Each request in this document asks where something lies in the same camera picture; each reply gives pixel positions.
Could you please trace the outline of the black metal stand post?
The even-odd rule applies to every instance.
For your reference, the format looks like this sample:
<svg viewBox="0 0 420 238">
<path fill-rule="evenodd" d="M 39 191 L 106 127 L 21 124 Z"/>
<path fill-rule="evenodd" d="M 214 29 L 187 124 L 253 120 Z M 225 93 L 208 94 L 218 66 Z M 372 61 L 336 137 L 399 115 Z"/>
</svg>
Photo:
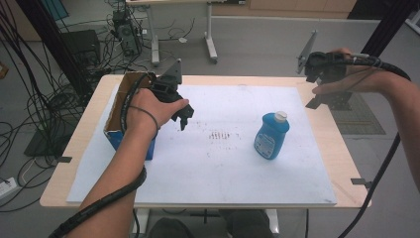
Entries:
<svg viewBox="0 0 420 238">
<path fill-rule="evenodd" d="M 378 57 L 419 2 L 420 0 L 396 0 L 383 16 L 362 50 L 362 53 L 368 54 L 368 57 L 364 59 L 352 58 L 352 64 L 375 66 L 376 68 L 395 72 L 397 75 L 409 78 L 402 69 L 390 63 L 385 63 Z"/>
<path fill-rule="evenodd" d="M 64 43 L 55 20 L 44 6 L 42 0 L 16 0 L 31 25 L 47 46 L 56 63 L 80 98 L 92 94 L 92 88 L 76 65 L 70 50 Z"/>
</svg>

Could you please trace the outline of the computer tower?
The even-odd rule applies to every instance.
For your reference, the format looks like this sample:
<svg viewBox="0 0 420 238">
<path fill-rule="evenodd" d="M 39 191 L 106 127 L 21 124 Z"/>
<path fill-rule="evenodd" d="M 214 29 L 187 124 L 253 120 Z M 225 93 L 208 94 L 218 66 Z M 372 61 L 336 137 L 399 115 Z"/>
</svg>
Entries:
<svg viewBox="0 0 420 238">
<path fill-rule="evenodd" d="M 112 16 L 114 31 L 125 57 L 137 56 L 141 53 L 138 31 L 133 26 L 127 10 L 117 10 Z"/>
</svg>

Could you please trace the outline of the blue plastic bottle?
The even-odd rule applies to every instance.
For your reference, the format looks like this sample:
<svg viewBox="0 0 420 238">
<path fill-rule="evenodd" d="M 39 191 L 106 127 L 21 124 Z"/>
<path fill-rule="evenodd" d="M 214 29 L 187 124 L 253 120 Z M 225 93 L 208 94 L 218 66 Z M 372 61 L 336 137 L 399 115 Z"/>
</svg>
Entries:
<svg viewBox="0 0 420 238">
<path fill-rule="evenodd" d="M 262 126 L 256 134 L 255 150 L 265 159 L 275 159 L 283 145 L 290 126 L 283 111 L 267 113 L 262 117 Z"/>
</svg>

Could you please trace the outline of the white paper sheet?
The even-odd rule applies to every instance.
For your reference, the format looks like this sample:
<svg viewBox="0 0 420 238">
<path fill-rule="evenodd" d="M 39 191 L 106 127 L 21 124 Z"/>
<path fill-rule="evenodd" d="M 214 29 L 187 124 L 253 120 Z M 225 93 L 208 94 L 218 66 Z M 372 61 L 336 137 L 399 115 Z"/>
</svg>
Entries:
<svg viewBox="0 0 420 238">
<path fill-rule="evenodd" d="M 186 128 L 158 132 L 136 204 L 187 206 L 333 206 L 336 195 L 294 87 L 182 85 L 194 109 Z M 266 113 L 284 111 L 290 129 L 267 160 L 254 141 Z"/>
</svg>

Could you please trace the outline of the blue cardboard box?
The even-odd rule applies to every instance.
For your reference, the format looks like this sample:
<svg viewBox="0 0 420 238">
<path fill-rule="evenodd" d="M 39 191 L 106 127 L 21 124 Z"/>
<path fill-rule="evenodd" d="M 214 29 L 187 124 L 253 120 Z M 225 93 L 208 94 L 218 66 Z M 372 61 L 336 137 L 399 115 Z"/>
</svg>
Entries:
<svg viewBox="0 0 420 238">
<path fill-rule="evenodd" d="M 115 150 L 119 148 L 126 132 L 126 116 L 134 93 L 140 87 L 150 87 L 155 79 L 154 73 L 142 71 L 128 72 L 123 76 L 104 127 L 104 134 Z"/>
</svg>

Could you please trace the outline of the wooden cabinet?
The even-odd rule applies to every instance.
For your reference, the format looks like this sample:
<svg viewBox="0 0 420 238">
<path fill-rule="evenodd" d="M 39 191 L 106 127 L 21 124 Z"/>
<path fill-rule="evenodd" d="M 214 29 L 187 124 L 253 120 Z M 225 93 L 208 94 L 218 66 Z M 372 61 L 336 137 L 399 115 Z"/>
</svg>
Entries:
<svg viewBox="0 0 420 238">
<path fill-rule="evenodd" d="M 214 4 L 216 16 L 347 19 L 357 0 L 241 0 Z"/>
</svg>

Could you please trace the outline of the white desk frame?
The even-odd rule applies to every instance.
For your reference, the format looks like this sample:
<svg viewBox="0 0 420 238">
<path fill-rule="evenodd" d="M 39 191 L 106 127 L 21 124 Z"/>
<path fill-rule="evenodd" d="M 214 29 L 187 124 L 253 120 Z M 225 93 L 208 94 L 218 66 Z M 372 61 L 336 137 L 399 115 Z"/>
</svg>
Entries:
<svg viewBox="0 0 420 238">
<path fill-rule="evenodd" d="M 151 34 L 151 63 L 158 66 L 159 58 L 159 40 L 155 31 L 153 5 L 161 4 L 204 4 L 206 6 L 206 31 L 204 32 L 204 40 L 209 53 L 209 59 L 214 63 L 218 62 L 218 55 L 212 37 L 212 8 L 214 3 L 223 3 L 227 0 L 125 0 L 129 6 L 143 8 L 146 11 L 149 32 Z"/>
</svg>

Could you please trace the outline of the black equipment case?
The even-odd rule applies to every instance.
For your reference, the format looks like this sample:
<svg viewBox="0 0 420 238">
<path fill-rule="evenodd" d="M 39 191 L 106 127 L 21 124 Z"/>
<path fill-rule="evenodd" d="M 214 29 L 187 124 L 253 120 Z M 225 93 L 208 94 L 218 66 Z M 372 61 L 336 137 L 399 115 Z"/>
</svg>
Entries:
<svg viewBox="0 0 420 238">
<path fill-rule="evenodd" d="M 100 43 L 94 30 L 67 32 L 61 36 L 79 66 L 94 66 L 100 63 Z"/>
</svg>

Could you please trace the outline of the person's left leg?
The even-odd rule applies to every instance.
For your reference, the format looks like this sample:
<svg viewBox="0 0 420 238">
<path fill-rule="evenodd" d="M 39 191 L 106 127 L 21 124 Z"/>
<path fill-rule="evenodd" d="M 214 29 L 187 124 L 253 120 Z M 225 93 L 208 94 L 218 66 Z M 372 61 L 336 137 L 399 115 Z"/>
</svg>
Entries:
<svg viewBox="0 0 420 238">
<path fill-rule="evenodd" d="M 161 218 L 155 223 L 148 238 L 195 238 L 187 226 L 178 219 Z"/>
</svg>

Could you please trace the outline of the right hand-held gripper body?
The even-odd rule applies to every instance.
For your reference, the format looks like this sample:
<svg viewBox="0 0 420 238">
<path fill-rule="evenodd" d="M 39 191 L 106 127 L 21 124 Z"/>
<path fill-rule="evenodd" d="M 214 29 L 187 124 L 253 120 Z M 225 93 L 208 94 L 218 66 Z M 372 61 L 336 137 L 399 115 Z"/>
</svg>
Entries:
<svg viewBox="0 0 420 238">
<path fill-rule="evenodd" d="M 311 37 L 297 56 L 296 72 L 304 72 L 306 78 L 311 74 L 321 74 L 322 83 L 338 81 L 345 76 L 346 66 L 343 54 L 313 52 L 312 48 L 317 38 L 318 31 L 311 32 Z"/>
</svg>

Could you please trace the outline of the person's right leg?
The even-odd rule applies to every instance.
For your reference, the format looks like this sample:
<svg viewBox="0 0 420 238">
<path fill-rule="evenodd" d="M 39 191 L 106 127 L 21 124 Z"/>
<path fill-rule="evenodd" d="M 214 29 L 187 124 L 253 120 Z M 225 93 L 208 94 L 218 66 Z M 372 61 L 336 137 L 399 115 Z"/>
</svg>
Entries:
<svg viewBox="0 0 420 238">
<path fill-rule="evenodd" d="M 220 209 L 232 238 L 273 238 L 269 218 L 260 209 Z"/>
</svg>

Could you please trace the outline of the black stand base plate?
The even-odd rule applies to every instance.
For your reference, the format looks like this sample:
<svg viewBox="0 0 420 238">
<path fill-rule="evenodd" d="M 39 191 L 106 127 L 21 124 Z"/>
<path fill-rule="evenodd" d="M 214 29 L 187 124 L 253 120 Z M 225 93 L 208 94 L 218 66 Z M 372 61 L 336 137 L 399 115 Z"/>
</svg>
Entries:
<svg viewBox="0 0 420 238">
<path fill-rule="evenodd" d="M 60 157 L 66 148 L 79 119 L 73 116 L 50 117 L 38 127 L 24 151 L 28 157 Z"/>
</svg>

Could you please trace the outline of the person's leg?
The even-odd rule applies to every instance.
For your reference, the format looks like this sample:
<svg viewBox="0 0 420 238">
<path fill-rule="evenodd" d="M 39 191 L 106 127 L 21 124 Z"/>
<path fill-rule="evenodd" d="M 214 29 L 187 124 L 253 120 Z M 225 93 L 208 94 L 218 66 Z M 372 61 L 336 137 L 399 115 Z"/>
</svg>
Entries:
<svg viewBox="0 0 420 238">
<path fill-rule="evenodd" d="M 161 218 L 155 223 L 148 238 L 195 238 L 187 226 L 178 219 Z"/>
<path fill-rule="evenodd" d="M 273 238 L 269 218 L 260 209 L 220 209 L 232 238 Z"/>
</svg>

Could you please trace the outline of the person's right hand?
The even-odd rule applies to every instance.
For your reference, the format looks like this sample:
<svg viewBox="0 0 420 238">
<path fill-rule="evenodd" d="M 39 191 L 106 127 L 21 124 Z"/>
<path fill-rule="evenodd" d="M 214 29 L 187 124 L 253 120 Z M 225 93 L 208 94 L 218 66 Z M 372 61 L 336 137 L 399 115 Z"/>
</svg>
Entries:
<svg viewBox="0 0 420 238">
<path fill-rule="evenodd" d="M 373 66 L 347 65 L 342 79 L 318 85 L 312 92 L 316 95 L 344 91 L 383 92 L 386 85 L 397 78 L 397 74 Z"/>
</svg>

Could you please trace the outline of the person's left hand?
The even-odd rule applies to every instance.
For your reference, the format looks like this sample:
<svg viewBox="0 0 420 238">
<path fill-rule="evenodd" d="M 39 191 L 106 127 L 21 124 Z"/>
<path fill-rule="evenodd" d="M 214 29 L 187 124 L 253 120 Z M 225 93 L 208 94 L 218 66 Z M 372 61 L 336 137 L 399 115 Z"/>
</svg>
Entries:
<svg viewBox="0 0 420 238">
<path fill-rule="evenodd" d="M 170 103 L 160 102 L 149 89 L 141 88 L 134 95 L 130 106 L 138 106 L 152 113 L 161 127 L 173 114 L 184 108 L 188 103 L 188 99 L 178 99 Z M 149 115 L 129 107 L 126 135 L 133 134 L 152 138 L 157 133 L 156 126 Z"/>
</svg>

